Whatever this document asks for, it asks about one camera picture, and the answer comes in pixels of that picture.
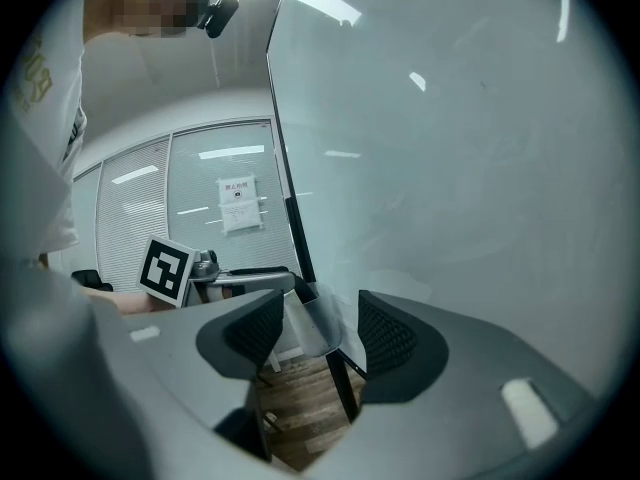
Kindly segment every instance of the black mesh pad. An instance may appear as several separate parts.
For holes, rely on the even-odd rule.
[[[282,334],[284,296],[275,290],[202,326],[200,355],[220,375],[253,380]]]
[[[434,327],[360,291],[358,335],[367,355],[362,403],[407,402],[444,371],[449,348]]]

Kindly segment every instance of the printed shirt graphic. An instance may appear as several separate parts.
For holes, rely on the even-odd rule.
[[[5,88],[11,113],[69,187],[42,253],[78,243],[71,184],[86,127],[80,108],[83,16],[84,0],[57,0],[23,47]]]

